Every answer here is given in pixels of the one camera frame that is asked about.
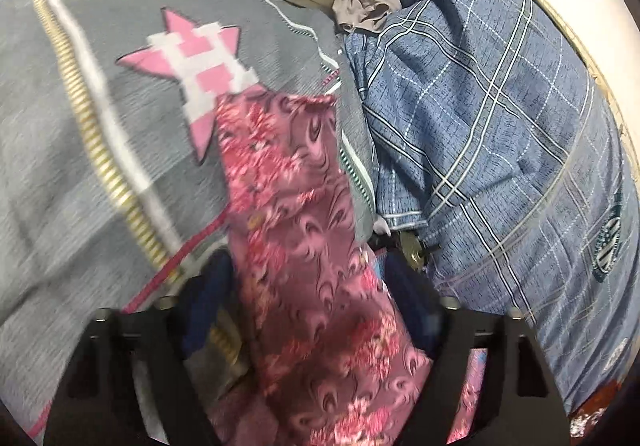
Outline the blue plaid quilt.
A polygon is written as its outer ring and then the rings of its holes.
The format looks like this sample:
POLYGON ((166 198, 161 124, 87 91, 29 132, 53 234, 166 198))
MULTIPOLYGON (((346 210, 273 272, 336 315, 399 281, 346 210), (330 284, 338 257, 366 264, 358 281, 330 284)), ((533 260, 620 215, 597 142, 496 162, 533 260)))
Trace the blue plaid quilt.
POLYGON ((378 154, 375 206, 437 290, 515 307, 567 411, 639 342, 639 198, 608 100, 533 0, 400 0, 345 40, 378 154))

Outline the maroon floral patterned garment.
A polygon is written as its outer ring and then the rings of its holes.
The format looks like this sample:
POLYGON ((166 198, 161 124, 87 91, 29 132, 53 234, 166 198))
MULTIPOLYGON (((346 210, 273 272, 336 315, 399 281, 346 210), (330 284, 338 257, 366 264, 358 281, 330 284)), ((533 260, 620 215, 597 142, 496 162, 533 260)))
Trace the maroon floral patterned garment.
POLYGON ((335 100, 225 94, 216 135, 254 374, 221 400, 226 445, 390 445, 430 374, 355 235, 335 100))

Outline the red snack packet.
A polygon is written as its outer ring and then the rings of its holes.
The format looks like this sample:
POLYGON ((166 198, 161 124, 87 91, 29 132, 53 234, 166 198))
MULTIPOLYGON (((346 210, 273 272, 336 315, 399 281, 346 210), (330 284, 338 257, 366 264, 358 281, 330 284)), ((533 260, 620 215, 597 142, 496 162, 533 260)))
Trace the red snack packet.
POLYGON ((624 414, 624 391, 617 381, 602 384, 570 416, 570 444, 616 445, 624 414))

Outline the grey star patterned sheet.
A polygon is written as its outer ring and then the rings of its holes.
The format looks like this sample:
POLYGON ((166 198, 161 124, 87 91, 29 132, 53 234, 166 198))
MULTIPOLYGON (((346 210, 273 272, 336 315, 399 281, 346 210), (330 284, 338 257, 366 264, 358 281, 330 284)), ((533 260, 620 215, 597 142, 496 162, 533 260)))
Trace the grey star patterned sheet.
POLYGON ((375 152, 333 19, 285 0, 1 0, 1 400, 30 440, 91 314, 176 291, 221 243, 219 153, 193 151, 180 84, 122 66, 178 13, 235 26, 267 87, 334 94, 356 232, 375 152))

